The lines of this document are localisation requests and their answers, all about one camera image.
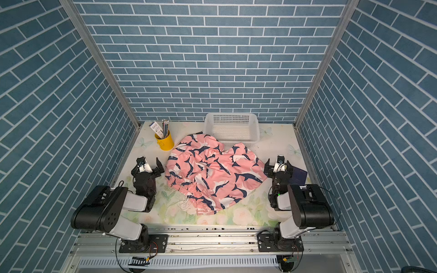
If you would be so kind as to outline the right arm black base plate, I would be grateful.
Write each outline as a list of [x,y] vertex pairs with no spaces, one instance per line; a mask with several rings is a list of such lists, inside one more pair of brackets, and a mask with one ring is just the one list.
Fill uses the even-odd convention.
[[270,252],[298,252],[304,251],[301,238],[284,239],[279,234],[272,234],[268,230],[257,233],[258,251],[262,253]]

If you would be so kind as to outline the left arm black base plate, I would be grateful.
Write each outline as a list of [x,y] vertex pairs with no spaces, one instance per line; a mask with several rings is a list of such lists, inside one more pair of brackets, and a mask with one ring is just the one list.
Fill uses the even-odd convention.
[[149,234],[140,236],[138,240],[122,240],[119,247],[120,253],[164,253],[167,248],[169,235]]

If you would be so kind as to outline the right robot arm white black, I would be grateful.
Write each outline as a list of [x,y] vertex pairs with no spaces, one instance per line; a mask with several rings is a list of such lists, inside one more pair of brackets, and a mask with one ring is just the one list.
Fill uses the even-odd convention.
[[302,252],[302,234],[336,224],[321,187],[306,184],[307,171],[292,166],[279,155],[273,165],[265,164],[264,174],[272,179],[267,196],[270,206],[278,212],[291,213],[290,218],[276,225],[273,235],[259,234],[258,243],[265,245],[266,251]]

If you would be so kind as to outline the pink shark print shorts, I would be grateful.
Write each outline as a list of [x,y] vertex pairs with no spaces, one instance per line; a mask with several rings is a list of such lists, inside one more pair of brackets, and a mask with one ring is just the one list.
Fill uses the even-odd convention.
[[248,197],[267,179],[262,160],[243,143],[229,149],[208,134],[190,134],[170,152],[167,185],[185,195],[197,215],[214,215]]

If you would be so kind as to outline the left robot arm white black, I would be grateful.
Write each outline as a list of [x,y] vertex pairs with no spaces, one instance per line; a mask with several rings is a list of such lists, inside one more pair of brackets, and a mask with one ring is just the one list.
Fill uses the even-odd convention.
[[77,230],[97,231],[119,238],[120,253],[145,253],[151,256],[166,250],[168,235],[153,235],[145,224],[122,216],[125,211],[151,212],[157,195],[156,178],[165,172],[159,159],[151,168],[145,157],[137,158],[132,169],[135,191],[120,182],[118,187],[98,185],[75,210],[71,227]]

